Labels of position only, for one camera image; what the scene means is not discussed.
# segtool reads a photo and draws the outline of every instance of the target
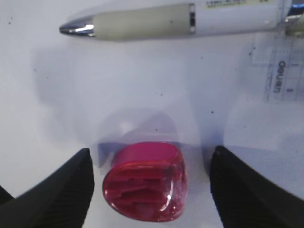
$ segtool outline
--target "red pencil sharpener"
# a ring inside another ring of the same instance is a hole
[[[103,182],[104,198],[113,209],[150,222],[177,219],[187,191],[180,150],[162,142],[141,142],[118,152]]]

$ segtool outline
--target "silver pen tip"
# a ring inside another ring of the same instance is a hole
[[[92,17],[81,18],[68,22],[60,26],[59,31],[61,34],[94,37],[94,25]]]

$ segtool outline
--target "pen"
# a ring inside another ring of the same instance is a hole
[[[290,27],[303,13],[304,0],[209,0],[103,12],[66,23],[60,32],[100,40],[210,36]]]

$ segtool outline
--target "pencil sharpener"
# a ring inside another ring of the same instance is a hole
[[[107,203],[131,219],[165,222],[184,211],[187,175],[180,150],[162,142],[141,142],[118,152],[103,182]]]

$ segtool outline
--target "transparent ruler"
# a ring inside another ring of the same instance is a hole
[[[304,39],[274,34],[264,99],[304,102]]]

